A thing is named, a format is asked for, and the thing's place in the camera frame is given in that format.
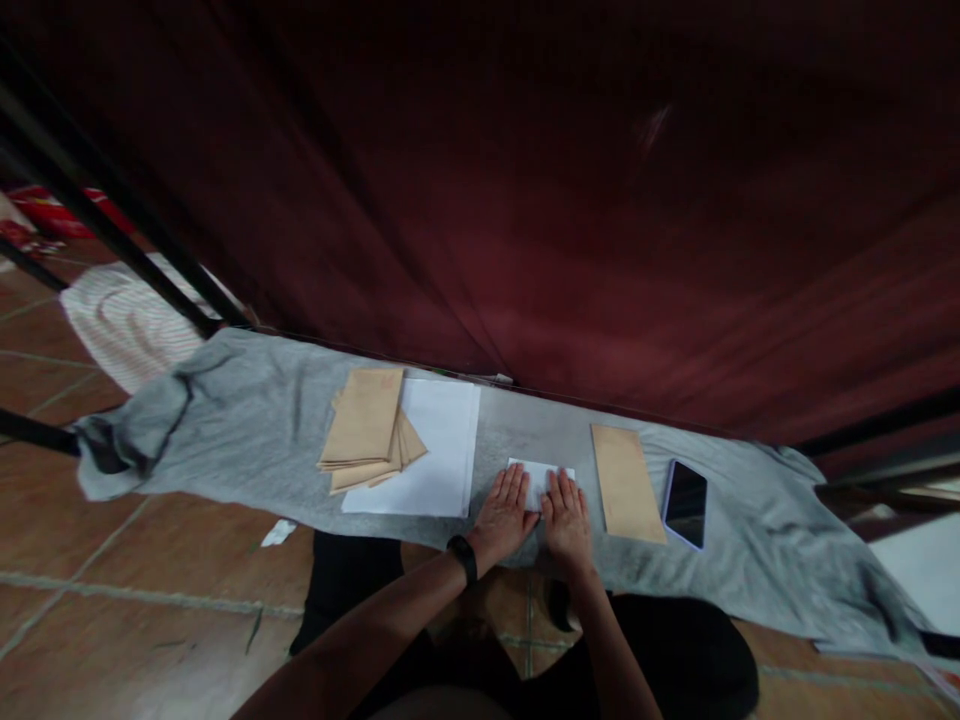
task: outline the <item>white paper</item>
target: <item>white paper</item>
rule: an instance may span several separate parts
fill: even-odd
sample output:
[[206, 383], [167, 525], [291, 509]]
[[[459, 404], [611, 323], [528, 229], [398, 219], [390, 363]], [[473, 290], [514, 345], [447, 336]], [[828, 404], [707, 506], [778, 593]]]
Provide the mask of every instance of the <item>white paper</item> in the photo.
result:
[[[559, 473], [560, 468], [556, 465], [535, 463], [530, 460], [518, 460], [516, 458], [507, 460], [507, 467], [510, 467], [515, 462], [522, 462], [523, 471], [530, 473], [530, 489], [527, 490], [527, 510], [530, 512], [540, 512], [540, 496], [550, 490], [550, 479], [547, 472], [553, 470], [555, 473]], [[576, 471], [573, 468], [567, 468], [567, 477], [571, 480], [576, 480]]]
[[467, 517], [480, 416], [480, 388], [443, 380], [404, 380], [400, 407], [427, 454], [374, 488], [344, 495], [345, 513]]
[[870, 543], [880, 564], [937, 632], [960, 635], [960, 514]]
[[290, 537], [290, 533], [296, 529], [297, 524], [293, 520], [277, 520], [277, 524], [267, 533], [263, 542], [260, 543], [260, 547], [282, 545], [283, 541]]

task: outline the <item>gray towel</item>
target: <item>gray towel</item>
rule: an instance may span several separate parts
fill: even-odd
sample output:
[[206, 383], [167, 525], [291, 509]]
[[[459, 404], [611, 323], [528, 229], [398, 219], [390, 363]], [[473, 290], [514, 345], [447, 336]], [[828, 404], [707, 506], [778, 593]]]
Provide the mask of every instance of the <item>gray towel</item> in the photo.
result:
[[[441, 548], [472, 520], [344, 514], [317, 458], [330, 401], [354, 367], [386, 363], [242, 330], [219, 332], [122, 408], [80, 420], [80, 485], [90, 500], [189, 492], [327, 532]], [[407, 377], [441, 379], [421, 370]], [[654, 490], [678, 458], [709, 481], [706, 547], [604, 532], [590, 424], [640, 433]], [[510, 457], [576, 469], [607, 587], [707, 600], [730, 615], [856, 652], [919, 655], [925, 626], [869, 548], [814, 494], [816, 467], [791, 449], [721, 440], [483, 388], [471, 518]], [[551, 571], [540, 527], [507, 561]]]

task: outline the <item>curtain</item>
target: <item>curtain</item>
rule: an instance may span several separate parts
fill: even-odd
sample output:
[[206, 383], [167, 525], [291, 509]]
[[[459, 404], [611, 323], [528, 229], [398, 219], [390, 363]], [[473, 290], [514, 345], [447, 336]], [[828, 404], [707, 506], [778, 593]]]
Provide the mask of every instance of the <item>curtain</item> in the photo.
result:
[[269, 324], [794, 444], [955, 384], [958, 8], [22, 0]]

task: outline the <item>smartphone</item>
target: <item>smartphone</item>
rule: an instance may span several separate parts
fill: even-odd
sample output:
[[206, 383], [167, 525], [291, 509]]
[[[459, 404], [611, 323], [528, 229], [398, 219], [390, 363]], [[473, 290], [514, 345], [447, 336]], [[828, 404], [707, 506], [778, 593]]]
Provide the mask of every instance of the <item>smartphone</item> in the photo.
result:
[[678, 460], [670, 461], [663, 524], [696, 550], [703, 550], [707, 520], [707, 479]]

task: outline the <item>floor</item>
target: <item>floor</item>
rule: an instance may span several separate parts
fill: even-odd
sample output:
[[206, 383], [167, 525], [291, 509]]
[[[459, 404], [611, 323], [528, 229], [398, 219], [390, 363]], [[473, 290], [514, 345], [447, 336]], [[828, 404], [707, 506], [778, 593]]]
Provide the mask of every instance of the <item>floor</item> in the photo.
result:
[[[110, 260], [77, 245], [48, 265], [70, 281]], [[0, 403], [62, 425], [125, 400], [91, 362], [52, 293], [0, 274]], [[260, 541], [276, 518], [188, 495], [88, 503], [75, 462], [0, 444], [0, 717], [227, 718], [284, 662], [299, 626], [311, 538]], [[409, 567], [432, 551], [404, 548]], [[525, 677], [576, 640], [552, 629], [540, 579], [492, 573], [458, 612], [496, 630]], [[739, 623], [760, 666], [757, 718], [957, 718], [910, 665], [818, 656]]]

